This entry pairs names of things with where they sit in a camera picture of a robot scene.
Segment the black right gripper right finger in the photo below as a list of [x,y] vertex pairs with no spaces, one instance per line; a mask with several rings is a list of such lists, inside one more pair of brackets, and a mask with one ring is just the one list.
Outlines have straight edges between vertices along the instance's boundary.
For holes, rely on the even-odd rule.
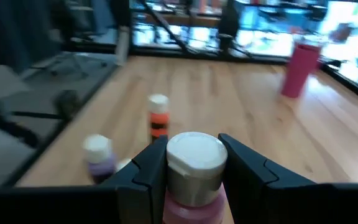
[[305,215],[306,189],[315,183],[228,134],[223,184],[235,224],[294,224]]

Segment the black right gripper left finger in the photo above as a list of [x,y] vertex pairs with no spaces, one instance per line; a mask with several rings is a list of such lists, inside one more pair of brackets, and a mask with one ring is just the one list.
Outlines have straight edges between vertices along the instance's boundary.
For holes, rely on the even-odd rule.
[[168,138],[160,136],[103,182],[115,195],[117,215],[111,224],[163,224],[167,143]]

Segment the pink paint bottle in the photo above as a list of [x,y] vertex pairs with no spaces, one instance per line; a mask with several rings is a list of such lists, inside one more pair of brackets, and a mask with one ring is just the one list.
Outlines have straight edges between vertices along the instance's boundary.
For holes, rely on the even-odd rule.
[[216,137],[185,132],[167,143],[163,224],[221,224],[227,150]]

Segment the small purple paint bottle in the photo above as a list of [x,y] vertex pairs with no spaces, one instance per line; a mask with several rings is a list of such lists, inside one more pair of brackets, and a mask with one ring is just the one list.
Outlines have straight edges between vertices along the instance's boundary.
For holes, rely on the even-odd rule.
[[116,173],[116,156],[112,150],[112,140],[92,134],[83,141],[88,172],[95,184],[101,184]]

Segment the small orange paint bottle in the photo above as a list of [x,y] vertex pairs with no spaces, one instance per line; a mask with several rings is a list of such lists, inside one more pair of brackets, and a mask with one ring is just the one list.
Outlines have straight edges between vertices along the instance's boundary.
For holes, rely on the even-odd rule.
[[169,99],[163,94],[152,94],[148,97],[150,139],[154,142],[160,135],[168,134],[170,121]]

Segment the red plastic cup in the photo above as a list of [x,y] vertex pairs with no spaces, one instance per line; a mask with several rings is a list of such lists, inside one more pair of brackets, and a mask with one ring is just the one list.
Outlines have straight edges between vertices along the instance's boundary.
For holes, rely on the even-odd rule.
[[308,75],[317,68],[321,46],[296,43],[290,61],[287,64],[281,94],[289,98],[298,98]]

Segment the grey office chair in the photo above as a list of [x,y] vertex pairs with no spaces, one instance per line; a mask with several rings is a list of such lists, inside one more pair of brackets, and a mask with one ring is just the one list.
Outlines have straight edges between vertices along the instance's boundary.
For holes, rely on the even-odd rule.
[[116,44],[100,42],[96,34],[81,20],[80,14],[92,11],[93,8],[82,6],[75,0],[47,0],[47,3],[52,26],[48,34],[62,51],[56,57],[55,63],[71,60],[74,68],[83,78],[90,75],[84,68],[87,60],[98,62],[101,67],[106,67],[108,63],[102,58],[78,55],[80,52],[108,54],[116,50]]

